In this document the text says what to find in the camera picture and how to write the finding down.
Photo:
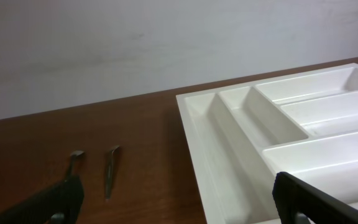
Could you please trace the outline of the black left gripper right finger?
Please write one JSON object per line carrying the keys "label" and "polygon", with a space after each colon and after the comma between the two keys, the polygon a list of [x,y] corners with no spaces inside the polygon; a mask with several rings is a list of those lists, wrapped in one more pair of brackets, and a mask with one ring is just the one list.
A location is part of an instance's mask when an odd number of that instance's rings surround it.
{"label": "black left gripper right finger", "polygon": [[358,210],[287,173],[276,174],[272,190],[282,224],[358,224]]}

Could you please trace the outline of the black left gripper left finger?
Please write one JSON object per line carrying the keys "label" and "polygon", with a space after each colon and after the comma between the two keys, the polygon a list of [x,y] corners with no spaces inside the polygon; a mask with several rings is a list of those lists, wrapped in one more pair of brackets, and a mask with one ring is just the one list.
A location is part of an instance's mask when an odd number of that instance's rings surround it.
{"label": "black left gripper left finger", "polygon": [[75,224],[85,197],[80,177],[70,176],[0,213],[3,223]]}

